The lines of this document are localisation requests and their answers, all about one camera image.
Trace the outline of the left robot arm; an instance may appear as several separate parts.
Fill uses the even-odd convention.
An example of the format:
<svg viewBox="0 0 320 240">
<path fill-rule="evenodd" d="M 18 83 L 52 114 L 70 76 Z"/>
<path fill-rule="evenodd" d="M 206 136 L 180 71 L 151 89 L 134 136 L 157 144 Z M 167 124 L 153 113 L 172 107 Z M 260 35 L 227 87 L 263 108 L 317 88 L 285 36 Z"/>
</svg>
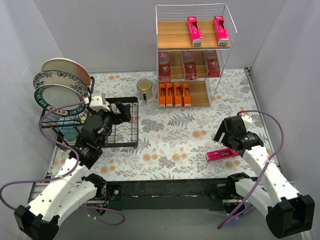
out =
<svg viewBox="0 0 320 240">
<path fill-rule="evenodd" d="M 33 240 L 52 240 L 62 222 L 90 199 L 106 200 L 107 182 L 91 167 L 100 158 L 114 125 L 131 121 L 131 106 L 116 101 L 117 112 L 106 105 L 92 107 L 64 165 L 46 188 L 14 216 L 19 229 Z"/>
</svg>

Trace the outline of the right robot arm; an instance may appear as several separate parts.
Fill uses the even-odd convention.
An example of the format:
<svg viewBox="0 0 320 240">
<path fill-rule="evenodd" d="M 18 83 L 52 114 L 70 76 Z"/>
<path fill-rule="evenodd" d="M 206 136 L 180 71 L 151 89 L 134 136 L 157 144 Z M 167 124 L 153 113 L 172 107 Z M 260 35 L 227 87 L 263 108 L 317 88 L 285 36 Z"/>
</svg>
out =
<svg viewBox="0 0 320 240">
<path fill-rule="evenodd" d="M 312 229 L 315 202 L 302 195 L 270 159 L 260 137 L 248 129 L 252 118 L 242 112 L 225 118 L 214 141 L 235 150 L 258 176 L 235 173 L 227 178 L 226 192 L 232 199 L 248 201 L 265 217 L 271 233 L 278 239 Z"/>
</svg>

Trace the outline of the orange toothpaste box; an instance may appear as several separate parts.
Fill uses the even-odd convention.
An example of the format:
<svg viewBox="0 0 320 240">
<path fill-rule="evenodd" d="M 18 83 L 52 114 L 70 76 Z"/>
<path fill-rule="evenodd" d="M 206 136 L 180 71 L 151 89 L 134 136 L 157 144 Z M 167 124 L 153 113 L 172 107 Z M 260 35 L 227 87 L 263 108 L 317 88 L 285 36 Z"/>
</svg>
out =
<svg viewBox="0 0 320 240">
<path fill-rule="evenodd" d="M 166 84 L 159 83 L 158 85 L 158 106 L 160 108 L 166 107 Z"/>
<path fill-rule="evenodd" d="M 165 95 L 165 103 L 167 108 L 174 107 L 174 87 L 172 82 L 166 83 L 166 95 Z"/>
<path fill-rule="evenodd" d="M 173 84 L 174 90 L 174 107 L 180 108 L 182 106 L 182 87 L 179 82 Z"/>
<path fill-rule="evenodd" d="M 191 95 L 190 95 L 190 88 L 188 83 L 182 84 L 182 97 L 183 97 L 183 104 L 185 108 L 191 107 Z"/>
</svg>

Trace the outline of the red 3D toothpaste box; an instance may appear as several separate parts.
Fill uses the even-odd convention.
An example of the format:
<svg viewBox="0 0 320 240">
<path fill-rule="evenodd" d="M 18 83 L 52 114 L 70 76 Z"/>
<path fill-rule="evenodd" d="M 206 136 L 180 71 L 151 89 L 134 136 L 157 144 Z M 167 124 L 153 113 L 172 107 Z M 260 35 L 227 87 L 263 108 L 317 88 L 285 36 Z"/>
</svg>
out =
<svg viewBox="0 0 320 240">
<path fill-rule="evenodd" d="M 158 76 L 159 82 L 171 82 L 170 53 L 168 51 L 158 52 Z"/>
<path fill-rule="evenodd" d="M 183 63 L 184 79 L 186 81 L 195 81 L 198 71 L 193 51 L 181 51 L 181 60 Z"/>
<path fill-rule="evenodd" d="M 216 50 L 205 50 L 203 52 L 206 76 L 208 78 L 219 78 L 221 68 Z"/>
</svg>

